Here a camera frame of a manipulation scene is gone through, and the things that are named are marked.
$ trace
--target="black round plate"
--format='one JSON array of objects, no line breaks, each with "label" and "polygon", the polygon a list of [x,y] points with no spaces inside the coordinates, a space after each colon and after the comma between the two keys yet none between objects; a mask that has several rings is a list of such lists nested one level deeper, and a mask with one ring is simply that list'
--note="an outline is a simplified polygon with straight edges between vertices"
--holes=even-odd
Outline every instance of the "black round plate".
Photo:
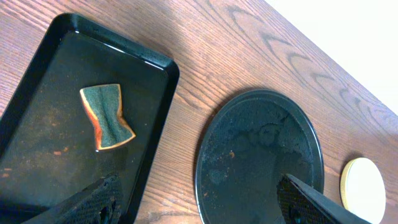
[{"label": "black round plate", "polygon": [[323,193],[320,144],[304,112],[269,90],[243,93],[211,122],[201,144],[196,197],[203,223],[284,223],[282,174]]}]

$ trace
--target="round yellow object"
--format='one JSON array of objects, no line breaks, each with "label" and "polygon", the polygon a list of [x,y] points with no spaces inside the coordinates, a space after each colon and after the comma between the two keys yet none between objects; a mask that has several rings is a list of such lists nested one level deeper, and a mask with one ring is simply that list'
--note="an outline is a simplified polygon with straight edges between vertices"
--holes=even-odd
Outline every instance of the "round yellow object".
[{"label": "round yellow object", "polygon": [[380,223],[386,209],[386,190],[379,169],[367,158],[345,166],[340,180],[345,209],[370,223]]}]

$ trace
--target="black tray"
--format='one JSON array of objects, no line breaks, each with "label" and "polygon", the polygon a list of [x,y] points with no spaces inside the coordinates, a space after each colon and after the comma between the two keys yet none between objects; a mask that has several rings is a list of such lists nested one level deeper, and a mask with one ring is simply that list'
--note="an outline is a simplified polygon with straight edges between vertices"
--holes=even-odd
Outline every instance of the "black tray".
[{"label": "black tray", "polygon": [[[178,77],[170,58],[76,14],[57,16],[0,120],[0,222],[33,217],[116,170],[121,223],[132,223]],[[96,152],[79,90],[107,83],[120,83],[137,137]]]}]

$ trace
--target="wooden table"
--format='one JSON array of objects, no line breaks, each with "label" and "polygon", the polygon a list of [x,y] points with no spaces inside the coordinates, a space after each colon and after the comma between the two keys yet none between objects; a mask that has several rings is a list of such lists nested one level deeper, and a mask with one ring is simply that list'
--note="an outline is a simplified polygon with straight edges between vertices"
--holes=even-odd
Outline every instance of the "wooden table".
[{"label": "wooden table", "polygon": [[193,184],[200,136],[229,99],[256,88],[287,95],[310,118],[322,145],[327,197],[341,204],[343,166],[368,157],[386,186],[382,222],[398,220],[398,117],[265,1],[1,1],[0,113],[63,12],[83,14],[180,67],[136,223],[201,222]]}]

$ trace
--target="green sponge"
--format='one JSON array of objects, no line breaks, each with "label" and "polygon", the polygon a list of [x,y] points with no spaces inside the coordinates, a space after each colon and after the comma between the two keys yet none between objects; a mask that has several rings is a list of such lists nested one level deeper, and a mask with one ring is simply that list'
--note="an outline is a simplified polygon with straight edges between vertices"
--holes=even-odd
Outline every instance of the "green sponge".
[{"label": "green sponge", "polygon": [[122,115],[119,84],[82,88],[80,96],[94,126],[97,151],[113,149],[136,137]]}]

